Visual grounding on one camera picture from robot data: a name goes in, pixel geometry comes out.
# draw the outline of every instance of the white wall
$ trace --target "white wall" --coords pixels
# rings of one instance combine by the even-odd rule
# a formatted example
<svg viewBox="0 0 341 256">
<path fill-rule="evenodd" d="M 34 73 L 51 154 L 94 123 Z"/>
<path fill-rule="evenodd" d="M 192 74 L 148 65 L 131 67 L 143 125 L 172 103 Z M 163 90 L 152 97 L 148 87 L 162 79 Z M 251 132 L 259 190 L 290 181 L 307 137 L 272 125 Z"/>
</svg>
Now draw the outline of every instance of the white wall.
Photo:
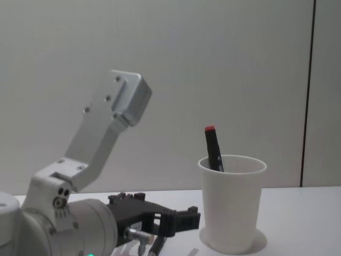
<svg viewBox="0 0 341 256">
<path fill-rule="evenodd" d="M 316 2 L 304 186 L 341 185 L 341 2 Z"/>
<path fill-rule="evenodd" d="M 0 189 L 24 194 L 63 155 L 101 74 L 140 72 L 142 122 L 86 191 L 199 187 L 204 127 L 221 150 L 299 185 L 311 0 L 0 2 Z"/>
</svg>

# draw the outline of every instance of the white table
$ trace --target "white table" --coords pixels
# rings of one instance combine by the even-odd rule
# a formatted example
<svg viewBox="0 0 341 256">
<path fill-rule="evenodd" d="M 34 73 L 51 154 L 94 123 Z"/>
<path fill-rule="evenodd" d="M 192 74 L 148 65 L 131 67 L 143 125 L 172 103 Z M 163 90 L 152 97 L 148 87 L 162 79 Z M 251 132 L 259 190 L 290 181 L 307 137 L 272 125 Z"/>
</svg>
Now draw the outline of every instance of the white table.
<svg viewBox="0 0 341 256">
<path fill-rule="evenodd" d="M 200 229 L 178 233 L 169 238 L 160 256 L 224 255 L 213 251 L 201 241 L 205 226 L 201 190 L 145 193 L 147 201 L 176 210 L 186 210 L 195 205 L 202 214 Z M 107 197 L 112 194 L 116 193 L 74 194 L 71 200 L 97 198 L 108 203 Z M 22 203 L 24 196 L 17 198 Z M 340 256 L 341 187 L 263 189 L 257 228 L 265 234 L 267 245 L 257 251 L 263 247 L 264 242 L 259 239 L 251 255 Z M 134 255 L 137 255 L 137 244 L 131 242 L 116 248 L 112 256 Z"/>
</svg>

